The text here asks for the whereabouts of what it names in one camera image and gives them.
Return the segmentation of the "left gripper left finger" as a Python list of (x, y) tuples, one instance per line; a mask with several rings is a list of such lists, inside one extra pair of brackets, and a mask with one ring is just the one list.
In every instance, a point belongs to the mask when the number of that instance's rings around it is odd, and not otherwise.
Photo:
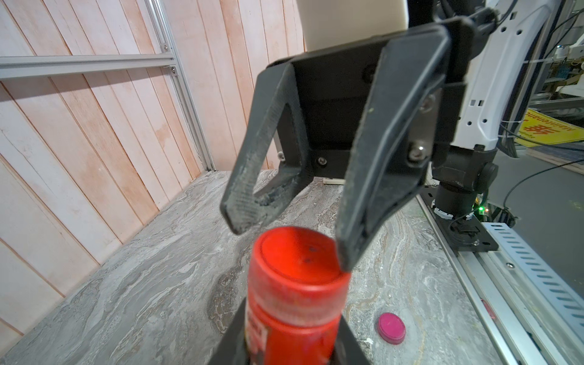
[(246, 365), (249, 354), (245, 342), (246, 298), (239, 305), (233, 321), (215, 349), (208, 365)]

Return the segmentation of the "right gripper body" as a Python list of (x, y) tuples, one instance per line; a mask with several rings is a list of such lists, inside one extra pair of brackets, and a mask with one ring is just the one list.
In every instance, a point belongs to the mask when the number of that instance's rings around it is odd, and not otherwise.
[(431, 34), (434, 30), (447, 33), (450, 40), (450, 52), (438, 70), (445, 81), (432, 147), (433, 165), (441, 167), (453, 151), (456, 114), (465, 90), (463, 79), (471, 58), (477, 54), (474, 18), (454, 17), (281, 60), (294, 67), (309, 166), (315, 176), (345, 176), (383, 48), (392, 46), (389, 54), (396, 71), (385, 85), (389, 87), (390, 100), (396, 101), (407, 92), (407, 82), (421, 74), (420, 58), (430, 55), (438, 44)]

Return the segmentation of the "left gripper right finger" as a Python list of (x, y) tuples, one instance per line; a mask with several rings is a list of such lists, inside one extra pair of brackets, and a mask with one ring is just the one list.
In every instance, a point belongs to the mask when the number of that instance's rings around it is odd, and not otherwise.
[(335, 364), (368, 365), (369, 363), (347, 321), (342, 316), (335, 341)]

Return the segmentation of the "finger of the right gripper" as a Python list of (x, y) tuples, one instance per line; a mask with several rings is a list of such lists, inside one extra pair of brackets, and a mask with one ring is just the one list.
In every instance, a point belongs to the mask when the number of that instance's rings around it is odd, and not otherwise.
[(451, 38), (443, 26), (392, 38), (377, 63), (345, 174), (335, 240), (351, 272), (384, 222), (412, 199), (433, 154)]
[(259, 74), (246, 135), (220, 203), (234, 234), (277, 219), (313, 180), (310, 146), (291, 62)]

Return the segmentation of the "red paint jar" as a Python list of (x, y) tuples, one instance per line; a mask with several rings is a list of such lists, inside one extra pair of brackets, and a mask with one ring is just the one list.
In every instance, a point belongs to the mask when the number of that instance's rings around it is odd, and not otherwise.
[(254, 300), (245, 306), (244, 338), (251, 364), (327, 364), (341, 317), (324, 325), (297, 327), (267, 314)]

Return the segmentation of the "red jar lid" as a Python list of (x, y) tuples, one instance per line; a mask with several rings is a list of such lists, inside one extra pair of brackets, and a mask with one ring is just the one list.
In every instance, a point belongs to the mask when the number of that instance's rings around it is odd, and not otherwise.
[(350, 280), (333, 239), (308, 228), (279, 227), (253, 245), (248, 297), (278, 322), (317, 327), (342, 314)]

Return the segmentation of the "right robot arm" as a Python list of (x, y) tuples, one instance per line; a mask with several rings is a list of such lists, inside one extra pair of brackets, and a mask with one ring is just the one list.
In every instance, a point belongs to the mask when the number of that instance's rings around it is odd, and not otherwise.
[(256, 80), (220, 210), (243, 234), (315, 177), (343, 179), (337, 257), (349, 272), (428, 170), (443, 220), (497, 175), (503, 114), (556, 1), (300, 1), (307, 50)]

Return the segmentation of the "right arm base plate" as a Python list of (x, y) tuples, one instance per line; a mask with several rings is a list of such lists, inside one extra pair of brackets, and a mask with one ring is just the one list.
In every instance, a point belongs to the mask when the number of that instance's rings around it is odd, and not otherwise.
[(464, 214), (461, 218), (445, 219), (434, 211), (438, 186), (426, 185), (420, 197), (430, 211), (430, 217), (444, 236), (453, 252), (491, 252), (498, 251), (497, 241), (488, 233), (474, 213)]

